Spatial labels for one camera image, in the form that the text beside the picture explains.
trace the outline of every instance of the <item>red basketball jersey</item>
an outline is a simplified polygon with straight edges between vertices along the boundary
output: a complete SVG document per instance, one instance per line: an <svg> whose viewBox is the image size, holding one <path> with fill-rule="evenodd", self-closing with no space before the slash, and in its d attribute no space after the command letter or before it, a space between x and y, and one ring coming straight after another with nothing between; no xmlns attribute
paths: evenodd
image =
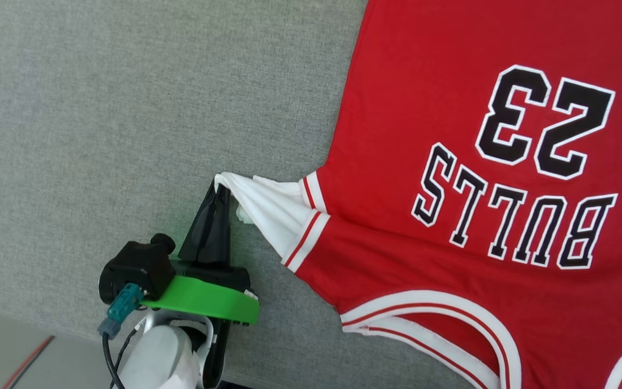
<svg viewBox="0 0 622 389"><path fill-rule="evenodd" d="M371 0L326 164L249 184L346 332L480 388L622 387L622 2Z"/></svg>

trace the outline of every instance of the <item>cable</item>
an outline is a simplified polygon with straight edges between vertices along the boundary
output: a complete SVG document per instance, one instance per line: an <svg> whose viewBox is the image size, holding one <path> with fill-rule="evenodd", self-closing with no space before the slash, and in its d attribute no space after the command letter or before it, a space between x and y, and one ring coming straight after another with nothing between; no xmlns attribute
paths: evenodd
<svg viewBox="0 0 622 389"><path fill-rule="evenodd" d="M131 332L129 332L129 335L128 335L128 337L126 337L126 340L124 340L124 345L121 347L121 350L119 350L119 355L117 356L117 361L114 363L114 370L119 371L119 364L121 363L121 357L124 356L124 351L126 350L126 347L129 346L129 341L131 340L131 337L136 335L136 332L138 332L138 330L136 330L136 328L134 328L133 330L131 330ZM109 389L112 389L112 387L114 387L114 381L112 381L109 384Z"/></svg>
<svg viewBox="0 0 622 389"><path fill-rule="evenodd" d="M109 375L112 376L112 381L114 381L117 389L126 389L124 384L121 383L121 379L119 379L116 367L114 367L114 364L112 363L112 354L109 352L108 334L102 334L102 351L104 352L104 361L107 363L107 368L109 369Z"/></svg>
<svg viewBox="0 0 622 389"><path fill-rule="evenodd" d="M23 374L25 374L25 372L28 371L28 369L33 364L33 362L35 362L37 357L39 357L40 354L42 354L42 352L45 350L45 348L49 346L50 342L52 342L52 339L54 339L54 337L47 337L47 339L45 339L44 342L42 342L39 346L37 346L37 348L32 353L30 353L30 355L23 361L20 367L16 369L16 371L13 373L11 378L6 382L6 384L2 387L2 389L13 389L16 386L16 384L18 384L18 381L20 381Z"/></svg>

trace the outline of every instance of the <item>black cable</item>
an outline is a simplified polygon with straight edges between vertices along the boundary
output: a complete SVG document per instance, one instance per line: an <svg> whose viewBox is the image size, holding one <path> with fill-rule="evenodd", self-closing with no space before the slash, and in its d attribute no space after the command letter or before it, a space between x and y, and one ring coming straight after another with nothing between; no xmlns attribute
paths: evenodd
<svg viewBox="0 0 622 389"><path fill-rule="evenodd" d="M112 363L112 354L109 352L109 335L102 334L102 351L104 352L104 361L107 364L107 368L109 369L109 375L112 376L112 381L117 386L118 389L126 389L124 384L121 383L121 379L119 379L119 374L117 374L117 369L114 367Z"/></svg>
<svg viewBox="0 0 622 389"><path fill-rule="evenodd" d="M119 350L119 355L117 356L117 361L114 363L114 370L119 371L119 364L121 363L121 357L124 356L124 351L126 351L126 347L129 346L129 340L131 340L131 337L133 337L134 335L136 335L136 328L134 328L133 330L131 330L131 332L129 332L128 337L126 337L126 340L124 340L124 345L121 347L121 350ZM112 381L109 384L109 389L112 389L112 387L114 387L114 381Z"/></svg>
<svg viewBox="0 0 622 389"><path fill-rule="evenodd" d="M15 381L13 381L13 383L11 384L11 386L8 387L8 389L13 389L14 387L16 387L16 384L18 384L18 381L20 381L21 378L24 376L25 372L27 372L28 369L30 369L30 366L32 366L32 364L35 363L35 360L37 360L37 357L39 357L40 354L42 354L42 352L45 350L45 348L47 348L47 346L49 346L50 343L52 343L52 340L54 340L54 338L55 337L50 337L49 340L45 343L45 345L42 346L40 351L37 352L37 354L35 354L35 356L32 357L32 359L30 359L30 362L28 362L28 364L25 365L24 369L20 372L20 374L18 374L18 376L16 377Z"/></svg>

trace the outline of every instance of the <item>gray couch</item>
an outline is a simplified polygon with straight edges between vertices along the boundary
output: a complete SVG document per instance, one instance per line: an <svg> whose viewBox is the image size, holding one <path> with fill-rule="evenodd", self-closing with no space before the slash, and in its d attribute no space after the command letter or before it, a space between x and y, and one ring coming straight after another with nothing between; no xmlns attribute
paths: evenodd
<svg viewBox="0 0 622 389"><path fill-rule="evenodd" d="M99 349L97 279L124 242L182 239L217 172L322 165L365 5L0 1L0 313ZM405 344L342 334L256 227L234 223L232 250L261 315L232 332L225 379L469 387Z"/></svg>

